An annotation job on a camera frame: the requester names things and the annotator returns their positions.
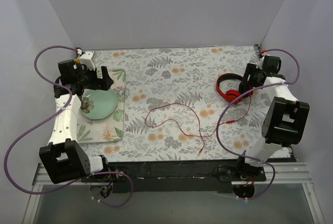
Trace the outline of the red headphones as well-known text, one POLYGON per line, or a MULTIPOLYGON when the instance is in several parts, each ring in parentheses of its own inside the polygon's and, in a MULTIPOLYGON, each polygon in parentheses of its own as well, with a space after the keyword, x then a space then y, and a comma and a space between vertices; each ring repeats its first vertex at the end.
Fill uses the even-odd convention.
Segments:
POLYGON ((241 75, 234 74, 234 73, 225 73, 220 75, 216 80, 216 91, 217 93, 227 102, 232 102, 233 100, 236 100, 237 97, 239 97, 242 92, 240 92, 237 89, 228 89, 227 91, 223 92, 221 90, 221 83, 226 81, 240 81, 242 82, 243 78, 241 75))

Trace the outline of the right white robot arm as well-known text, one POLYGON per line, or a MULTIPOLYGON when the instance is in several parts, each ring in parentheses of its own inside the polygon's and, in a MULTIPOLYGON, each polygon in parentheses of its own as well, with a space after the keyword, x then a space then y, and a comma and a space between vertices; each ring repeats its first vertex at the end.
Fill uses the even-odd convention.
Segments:
POLYGON ((235 168, 236 177, 247 181, 263 172, 263 163, 276 151, 298 144, 302 138, 310 106, 299 101, 289 90, 286 79, 279 74, 281 60, 265 56, 258 64, 248 63, 239 85, 244 93, 266 86, 271 105, 262 124, 262 137, 240 156, 235 168))

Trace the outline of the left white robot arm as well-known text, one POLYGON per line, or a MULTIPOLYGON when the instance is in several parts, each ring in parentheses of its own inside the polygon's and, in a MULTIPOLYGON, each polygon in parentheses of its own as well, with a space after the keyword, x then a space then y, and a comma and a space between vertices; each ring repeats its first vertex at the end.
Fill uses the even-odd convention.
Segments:
POLYGON ((60 76, 54 81, 57 110, 53 132, 47 145, 39 150, 40 159, 54 184, 93 174, 99 182, 111 175, 104 155, 89 157, 77 142, 78 113, 85 89, 107 91, 114 81, 106 66, 90 69, 75 60, 58 63, 60 76))

